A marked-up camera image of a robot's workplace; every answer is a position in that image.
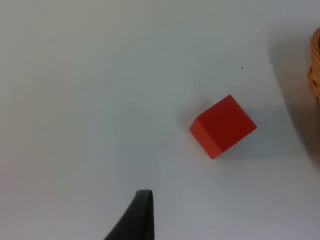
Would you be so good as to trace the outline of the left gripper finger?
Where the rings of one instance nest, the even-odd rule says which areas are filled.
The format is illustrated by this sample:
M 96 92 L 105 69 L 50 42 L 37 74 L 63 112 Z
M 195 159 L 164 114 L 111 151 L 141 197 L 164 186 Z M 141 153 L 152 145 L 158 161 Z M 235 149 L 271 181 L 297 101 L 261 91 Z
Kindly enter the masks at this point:
M 155 239 L 154 195 L 151 190 L 136 192 L 131 204 L 106 239 Z

